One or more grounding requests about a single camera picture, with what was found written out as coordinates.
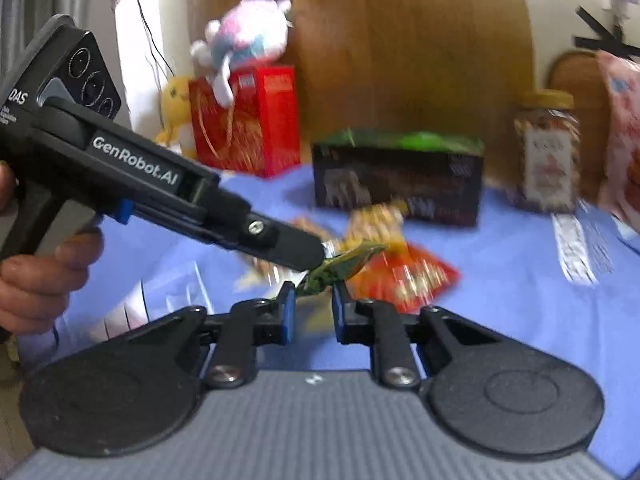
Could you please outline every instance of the red box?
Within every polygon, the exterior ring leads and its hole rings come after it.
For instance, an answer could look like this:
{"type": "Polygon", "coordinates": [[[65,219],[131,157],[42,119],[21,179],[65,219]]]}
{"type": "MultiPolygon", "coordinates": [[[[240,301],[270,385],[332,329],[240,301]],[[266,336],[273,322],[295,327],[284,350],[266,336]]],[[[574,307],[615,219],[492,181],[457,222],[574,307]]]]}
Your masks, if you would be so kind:
{"type": "Polygon", "coordinates": [[[273,176],[300,164],[295,72],[290,66],[231,74],[235,101],[222,108],[204,78],[191,81],[191,121],[198,160],[219,170],[273,176]]]}

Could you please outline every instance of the stuffed animal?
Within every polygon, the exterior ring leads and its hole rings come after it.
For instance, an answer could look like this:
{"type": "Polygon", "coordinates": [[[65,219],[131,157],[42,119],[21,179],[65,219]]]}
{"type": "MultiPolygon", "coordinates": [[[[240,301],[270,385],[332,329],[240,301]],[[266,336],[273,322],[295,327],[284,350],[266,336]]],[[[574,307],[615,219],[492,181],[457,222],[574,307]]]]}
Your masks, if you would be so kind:
{"type": "Polygon", "coordinates": [[[190,80],[186,76],[172,77],[162,89],[164,130],[158,134],[155,142],[186,158],[196,158],[191,125],[190,80]]]}
{"type": "Polygon", "coordinates": [[[191,57],[218,73],[211,81],[216,101],[230,108],[232,70],[276,61],[287,48],[289,0],[242,0],[222,20],[207,24],[205,38],[191,45],[191,57]]]}

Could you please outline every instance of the blue tablecloth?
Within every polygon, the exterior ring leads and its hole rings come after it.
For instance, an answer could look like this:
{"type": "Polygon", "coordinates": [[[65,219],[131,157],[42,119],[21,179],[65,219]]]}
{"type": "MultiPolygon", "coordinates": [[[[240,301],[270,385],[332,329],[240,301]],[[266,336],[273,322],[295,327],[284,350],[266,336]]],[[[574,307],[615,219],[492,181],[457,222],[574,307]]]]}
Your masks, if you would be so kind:
{"type": "MultiPolygon", "coordinates": [[[[344,213],[313,207],[310,168],[267,181],[236,175],[225,187],[269,216],[303,214],[336,232],[344,232],[347,224],[344,213]]],[[[577,218],[596,280],[591,285],[572,283],[562,272],[552,218],[514,209],[497,190],[484,191],[476,229],[408,221],[404,233],[462,272],[460,284],[439,299],[441,306],[563,358],[598,381],[606,414],[590,451],[622,476],[640,462],[640,245],[621,237],[603,211],[586,207],[577,218]]],[[[234,291],[246,269],[235,253],[140,220],[127,227],[106,221],[104,231],[105,255],[58,324],[62,344],[55,357],[89,344],[87,329],[138,280],[189,262],[197,262],[217,312],[262,293],[234,291]]],[[[269,350],[268,364],[314,369],[369,365],[366,348],[345,348],[329,335],[308,336],[297,345],[295,351],[269,350]]],[[[24,338],[20,348],[28,363],[46,360],[50,336],[24,338]]]]}

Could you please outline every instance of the red snack package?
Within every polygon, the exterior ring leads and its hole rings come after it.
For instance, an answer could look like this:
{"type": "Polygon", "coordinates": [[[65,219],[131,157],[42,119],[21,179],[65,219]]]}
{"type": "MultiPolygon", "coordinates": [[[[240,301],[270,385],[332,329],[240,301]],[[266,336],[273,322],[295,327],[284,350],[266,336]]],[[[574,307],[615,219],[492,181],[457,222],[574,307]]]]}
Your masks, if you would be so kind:
{"type": "Polygon", "coordinates": [[[460,273],[430,252],[411,244],[405,251],[384,251],[351,278],[354,298],[388,301],[402,314],[431,304],[455,285],[460,273]]]}
{"type": "Polygon", "coordinates": [[[603,205],[640,232],[640,65],[598,53],[611,102],[603,205]]]}
{"type": "Polygon", "coordinates": [[[216,101],[206,79],[189,84],[198,160],[212,168],[274,176],[300,164],[298,102],[290,66],[233,72],[235,101],[216,101]]]}

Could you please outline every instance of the jar lid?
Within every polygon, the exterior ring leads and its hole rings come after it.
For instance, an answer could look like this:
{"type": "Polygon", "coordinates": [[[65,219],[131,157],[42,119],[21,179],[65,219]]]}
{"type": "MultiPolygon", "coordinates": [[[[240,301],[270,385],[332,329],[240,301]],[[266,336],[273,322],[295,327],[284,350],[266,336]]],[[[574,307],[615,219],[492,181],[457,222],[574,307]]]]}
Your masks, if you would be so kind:
{"type": "Polygon", "coordinates": [[[562,90],[535,90],[522,97],[525,108],[549,108],[550,110],[573,110],[574,96],[562,90]]]}

